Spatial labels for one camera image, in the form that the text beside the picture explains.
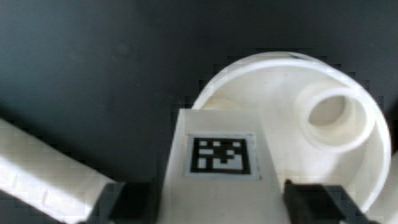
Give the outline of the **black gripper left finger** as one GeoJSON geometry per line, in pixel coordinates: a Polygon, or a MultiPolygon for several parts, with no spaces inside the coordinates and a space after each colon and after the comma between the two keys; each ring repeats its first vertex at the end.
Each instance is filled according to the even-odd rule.
{"type": "Polygon", "coordinates": [[[152,182],[104,185],[85,224],[154,224],[158,189],[152,182]]]}

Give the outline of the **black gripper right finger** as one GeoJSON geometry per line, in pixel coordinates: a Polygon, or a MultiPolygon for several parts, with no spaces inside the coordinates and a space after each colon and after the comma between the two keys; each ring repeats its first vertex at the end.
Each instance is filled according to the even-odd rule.
{"type": "Polygon", "coordinates": [[[291,224],[371,224],[339,185],[285,180],[282,199],[291,224]]]}

